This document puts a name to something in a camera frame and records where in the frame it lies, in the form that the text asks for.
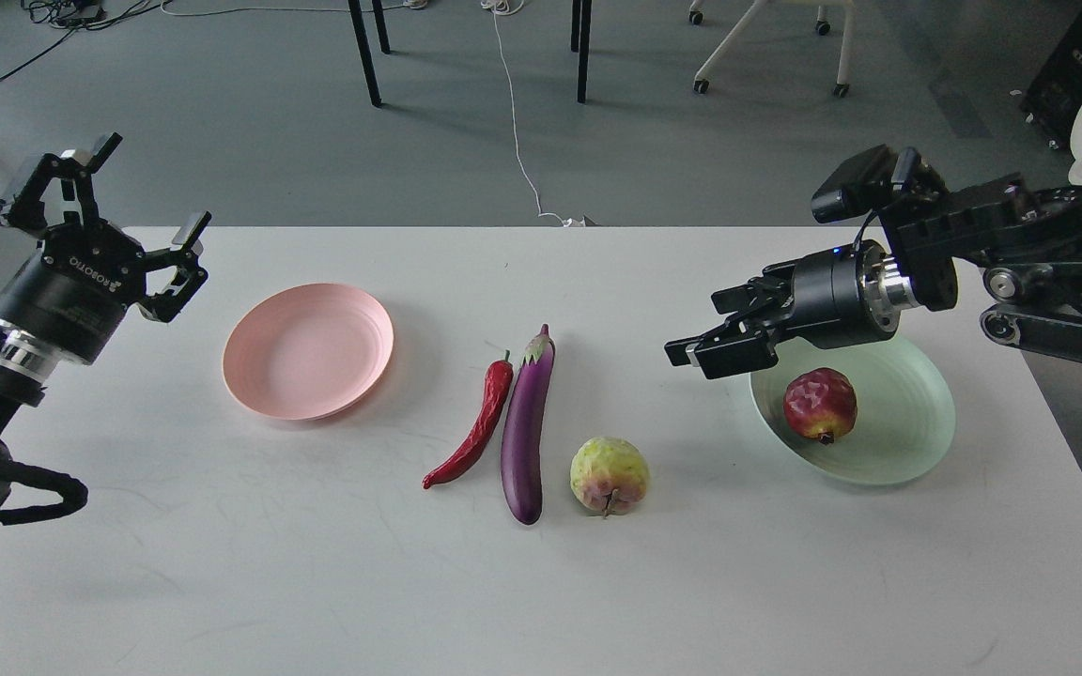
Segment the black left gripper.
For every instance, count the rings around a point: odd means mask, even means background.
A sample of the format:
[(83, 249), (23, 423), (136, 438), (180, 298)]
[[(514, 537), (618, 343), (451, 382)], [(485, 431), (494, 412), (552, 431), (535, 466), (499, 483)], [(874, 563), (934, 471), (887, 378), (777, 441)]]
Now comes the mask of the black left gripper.
[[(192, 215), (163, 250), (143, 253), (137, 240), (102, 218), (93, 176), (123, 137), (109, 132), (91, 151), (42, 153), (24, 165), (0, 195), (0, 226), (36, 240), (36, 250), (0, 294), (0, 320), (24, 330), (72, 361), (95, 362), (126, 309), (136, 302), (147, 320), (169, 324), (197, 294), (208, 273), (199, 264), (199, 239), (213, 218)], [(71, 208), (60, 223), (47, 220), (44, 196), (52, 184)], [(143, 295), (131, 267), (172, 269), (162, 291)]]

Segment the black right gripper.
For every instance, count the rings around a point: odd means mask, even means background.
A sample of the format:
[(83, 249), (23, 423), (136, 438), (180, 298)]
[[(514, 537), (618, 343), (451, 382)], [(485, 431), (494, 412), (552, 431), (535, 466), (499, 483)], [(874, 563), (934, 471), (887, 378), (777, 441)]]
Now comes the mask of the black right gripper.
[(883, 246), (862, 240), (771, 264), (743, 284), (713, 292), (725, 321), (667, 342), (667, 360), (724, 379), (778, 364), (776, 347), (791, 339), (817, 349), (888, 341), (899, 324), (899, 309), (881, 287), (890, 261)]

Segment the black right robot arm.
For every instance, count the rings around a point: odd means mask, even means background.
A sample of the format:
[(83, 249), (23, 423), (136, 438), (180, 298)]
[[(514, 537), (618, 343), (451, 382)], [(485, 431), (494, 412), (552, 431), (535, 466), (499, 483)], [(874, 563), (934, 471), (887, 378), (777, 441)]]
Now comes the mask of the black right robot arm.
[(951, 190), (918, 150), (880, 145), (824, 180), (812, 216), (878, 222), (884, 242), (857, 235), (717, 291), (724, 321), (667, 342), (670, 363), (721, 379), (774, 367), (791, 339), (817, 349), (888, 341), (902, 312), (956, 305), (963, 260), (993, 300), (979, 319), (989, 341), (1082, 364), (1082, 187), (1034, 193), (1013, 173)]

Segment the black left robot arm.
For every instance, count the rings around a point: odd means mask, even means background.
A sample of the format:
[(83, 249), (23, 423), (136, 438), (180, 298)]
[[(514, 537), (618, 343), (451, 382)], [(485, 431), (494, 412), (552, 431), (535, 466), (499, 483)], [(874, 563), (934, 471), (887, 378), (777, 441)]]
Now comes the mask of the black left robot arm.
[(0, 225), (36, 241), (0, 292), (0, 525), (60, 519), (87, 502), (81, 480), (11, 456), (3, 433), (13, 416), (41, 403), (57, 364), (94, 363), (129, 309), (168, 324), (208, 278), (206, 211), (159, 250), (103, 218), (93, 178), (121, 140), (113, 132), (90, 151), (39, 154), (0, 197)]

